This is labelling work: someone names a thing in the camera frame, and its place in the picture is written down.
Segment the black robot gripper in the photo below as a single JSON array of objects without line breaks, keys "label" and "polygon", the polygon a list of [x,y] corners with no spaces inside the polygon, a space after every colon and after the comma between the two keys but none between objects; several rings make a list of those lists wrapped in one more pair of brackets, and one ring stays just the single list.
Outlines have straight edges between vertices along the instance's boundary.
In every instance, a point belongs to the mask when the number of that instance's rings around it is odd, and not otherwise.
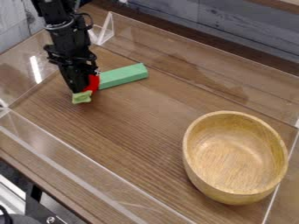
[{"label": "black robot gripper", "polygon": [[52,40],[52,44],[44,46],[48,60],[60,68],[60,74],[74,94],[82,92],[86,86],[99,85],[98,56],[90,50],[91,28],[91,25],[86,28],[46,26]]}]

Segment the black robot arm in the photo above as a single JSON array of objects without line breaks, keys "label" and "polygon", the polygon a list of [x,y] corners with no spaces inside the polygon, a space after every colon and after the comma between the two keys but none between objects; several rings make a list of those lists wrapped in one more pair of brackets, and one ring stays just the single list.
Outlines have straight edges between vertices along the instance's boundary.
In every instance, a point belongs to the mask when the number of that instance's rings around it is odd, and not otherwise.
[{"label": "black robot arm", "polygon": [[48,53],[48,61],[59,67],[74,94],[96,91],[99,66],[98,56],[90,50],[90,30],[94,26],[90,14],[76,11],[75,0],[31,1],[51,35],[52,44],[43,48]]}]

